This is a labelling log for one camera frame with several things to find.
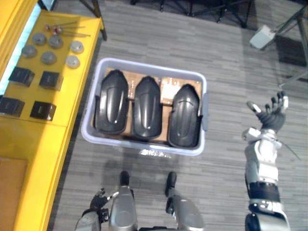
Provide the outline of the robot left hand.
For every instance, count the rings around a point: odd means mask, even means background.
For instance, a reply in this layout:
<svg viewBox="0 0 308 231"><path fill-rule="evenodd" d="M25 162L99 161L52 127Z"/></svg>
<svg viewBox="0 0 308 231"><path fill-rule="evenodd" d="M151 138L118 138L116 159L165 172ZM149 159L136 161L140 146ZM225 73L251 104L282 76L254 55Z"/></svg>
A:
<svg viewBox="0 0 308 231"><path fill-rule="evenodd" d="M105 195L105 189L99 189L90 202L90 208L94 210L102 209L111 199L116 198L119 195L119 191L114 192L111 195Z"/></svg>

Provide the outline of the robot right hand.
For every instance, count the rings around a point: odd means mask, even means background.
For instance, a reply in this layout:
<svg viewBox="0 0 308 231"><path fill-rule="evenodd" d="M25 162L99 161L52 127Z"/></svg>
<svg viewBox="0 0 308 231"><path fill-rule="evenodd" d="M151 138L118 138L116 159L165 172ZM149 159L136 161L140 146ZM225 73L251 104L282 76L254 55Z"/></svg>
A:
<svg viewBox="0 0 308 231"><path fill-rule="evenodd" d="M271 105L265 105L265 111L252 101L247 101L246 105L261 122L262 130L270 129L278 133L286 120L289 98L284 91L277 92L277 97L271 98Z"/></svg>

